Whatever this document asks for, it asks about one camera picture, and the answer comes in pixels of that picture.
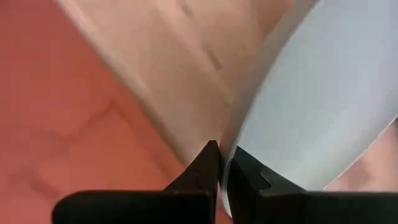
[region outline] floor tile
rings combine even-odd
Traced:
[[[27,185],[18,185],[0,199],[0,223],[50,224],[52,205]]]
[[[108,102],[96,83],[111,72],[55,1],[1,4],[0,120],[74,133]]]
[[[82,131],[68,154],[42,163],[37,172],[51,186],[66,193],[83,189],[164,188],[171,180],[137,137],[119,111],[110,107]]]
[[[0,197],[19,173],[66,150],[63,138],[10,122],[0,125]]]

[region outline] terracotta floor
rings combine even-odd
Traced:
[[[183,166],[52,0],[0,1],[0,223],[81,189],[162,189]]]

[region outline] blurry object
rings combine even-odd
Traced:
[[[259,46],[292,4],[264,1],[260,24],[244,0],[58,2],[185,163],[220,139]]]
[[[322,190],[371,145],[398,113],[392,8],[395,0],[295,5],[285,18],[302,21],[282,20],[267,36],[249,75],[257,82],[239,94],[238,118],[221,138],[225,180],[237,145],[305,190]]]

